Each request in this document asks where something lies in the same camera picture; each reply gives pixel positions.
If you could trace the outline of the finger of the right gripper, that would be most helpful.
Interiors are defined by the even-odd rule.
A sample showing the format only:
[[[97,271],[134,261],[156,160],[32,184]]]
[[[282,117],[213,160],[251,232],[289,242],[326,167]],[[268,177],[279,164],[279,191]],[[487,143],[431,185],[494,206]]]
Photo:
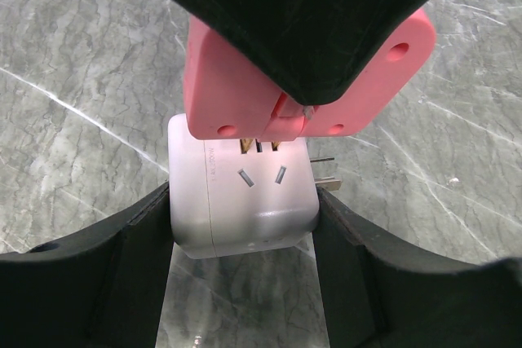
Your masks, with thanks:
[[[428,0],[173,0],[303,105],[337,100]]]

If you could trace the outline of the pink plug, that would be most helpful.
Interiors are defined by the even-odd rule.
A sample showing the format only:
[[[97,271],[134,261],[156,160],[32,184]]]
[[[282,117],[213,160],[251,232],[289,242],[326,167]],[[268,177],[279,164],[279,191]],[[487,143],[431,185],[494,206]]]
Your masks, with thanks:
[[[424,65],[436,31],[423,10],[404,20],[343,95],[303,106],[219,33],[192,16],[183,95],[188,129],[197,139],[292,141],[364,129]]]

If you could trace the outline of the white socket cube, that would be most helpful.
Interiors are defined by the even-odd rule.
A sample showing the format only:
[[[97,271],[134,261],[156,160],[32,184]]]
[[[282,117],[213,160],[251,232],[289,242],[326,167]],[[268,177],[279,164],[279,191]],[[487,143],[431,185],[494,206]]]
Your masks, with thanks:
[[[184,114],[168,124],[170,225],[193,259],[295,246],[318,222],[318,188],[304,138],[279,145],[240,139],[198,140]]]

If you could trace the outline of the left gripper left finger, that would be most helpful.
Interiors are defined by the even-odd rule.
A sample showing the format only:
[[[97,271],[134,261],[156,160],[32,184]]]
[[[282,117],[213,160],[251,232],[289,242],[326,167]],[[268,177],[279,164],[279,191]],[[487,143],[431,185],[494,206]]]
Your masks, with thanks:
[[[26,253],[1,256],[3,347],[153,347],[174,238],[169,187]]]

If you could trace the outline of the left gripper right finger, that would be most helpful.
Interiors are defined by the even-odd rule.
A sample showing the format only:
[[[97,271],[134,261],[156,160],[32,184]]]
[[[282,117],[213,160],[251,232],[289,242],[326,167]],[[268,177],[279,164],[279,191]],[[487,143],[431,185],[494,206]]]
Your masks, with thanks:
[[[521,261],[419,248],[320,190],[312,233],[332,347],[518,347]]]

